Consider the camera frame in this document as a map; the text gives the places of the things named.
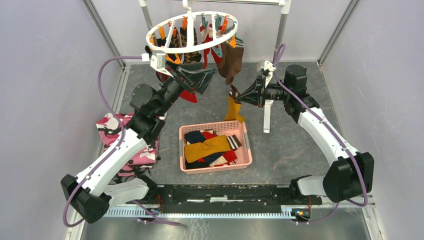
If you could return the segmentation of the yellow cloth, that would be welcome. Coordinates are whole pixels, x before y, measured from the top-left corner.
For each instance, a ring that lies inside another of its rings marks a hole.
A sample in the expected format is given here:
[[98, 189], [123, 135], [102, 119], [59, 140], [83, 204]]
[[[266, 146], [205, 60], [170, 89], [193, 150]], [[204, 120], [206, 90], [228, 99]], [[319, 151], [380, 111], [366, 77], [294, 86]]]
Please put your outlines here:
[[224, 121], [238, 121], [243, 124], [245, 122], [245, 117], [240, 115], [240, 110], [242, 103], [240, 102], [240, 92], [234, 85], [230, 85], [230, 90], [228, 94], [228, 110]]

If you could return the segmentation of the black sock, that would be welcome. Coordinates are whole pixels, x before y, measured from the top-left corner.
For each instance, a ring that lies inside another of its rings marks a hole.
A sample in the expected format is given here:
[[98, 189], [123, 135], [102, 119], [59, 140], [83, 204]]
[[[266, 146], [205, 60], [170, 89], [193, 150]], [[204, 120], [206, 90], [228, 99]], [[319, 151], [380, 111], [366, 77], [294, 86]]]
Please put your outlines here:
[[161, 48], [169, 48], [171, 46], [171, 43], [170, 42], [167, 45], [167, 38], [166, 37], [158, 36], [156, 38], [156, 42], [157, 42], [157, 46], [158, 47], [161, 47]]

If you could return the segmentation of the red cloth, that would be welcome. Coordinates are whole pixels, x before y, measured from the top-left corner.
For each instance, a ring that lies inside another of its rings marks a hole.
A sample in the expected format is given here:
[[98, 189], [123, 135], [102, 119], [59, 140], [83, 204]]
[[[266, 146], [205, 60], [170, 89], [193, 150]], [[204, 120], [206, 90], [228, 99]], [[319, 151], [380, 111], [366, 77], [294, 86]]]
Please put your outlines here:
[[190, 102], [190, 103], [196, 104], [198, 102], [196, 94], [191, 93], [187, 90], [183, 90], [183, 92], [180, 94], [179, 97], [182, 98], [183, 100]]

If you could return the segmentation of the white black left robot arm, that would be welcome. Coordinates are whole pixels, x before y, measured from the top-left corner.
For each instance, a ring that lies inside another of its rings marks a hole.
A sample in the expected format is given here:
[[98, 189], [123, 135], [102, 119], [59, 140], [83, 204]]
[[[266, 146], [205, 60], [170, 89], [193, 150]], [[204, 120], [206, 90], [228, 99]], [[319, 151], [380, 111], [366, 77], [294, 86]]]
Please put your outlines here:
[[134, 114], [126, 125], [121, 122], [119, 136], [89, 167], [60, 181], [66, 207], [72, 206], [89, 224], [97, 222], [116, 205], [133, 200], [153, 203], [157, 190], [143, 179], [110, 185], [119, 170], [145, 147], [155, 146], [165, 121], [160, 117], [171, 108], [183, 91], [203, 94], [217, 73], [216, 68], [204, 69], [201, 62], [177, 65], [168, 63], [170, 77], [159, 89], [143, 83], [134, 88], [130, 106]]

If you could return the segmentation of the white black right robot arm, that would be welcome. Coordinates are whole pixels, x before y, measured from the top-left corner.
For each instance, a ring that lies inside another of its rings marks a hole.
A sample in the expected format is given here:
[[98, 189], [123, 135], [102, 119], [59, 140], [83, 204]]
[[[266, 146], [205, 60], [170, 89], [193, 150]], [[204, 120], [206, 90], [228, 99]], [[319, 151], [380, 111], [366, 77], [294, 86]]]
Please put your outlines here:
[[374, 176], [374, 158], [359, 152], [333, 127], [318, 102], [307, 92], [307, 70], [298, 64], [289, 65], [282, 80], [272, 83], [276, 67], [261, 61], [258, 76], [240, 93], [238, 101], [264, 110], [263, 132], [271, 130], [271, 107], [283, 102], [286, 113], [315, 141], [329, 164], [324, 176], [306, 175], [290, 182], [289, 199], [302, 204], [309, 196], [327, 197], [333, 203], [348, 201], [357, 206], [368, 203]]

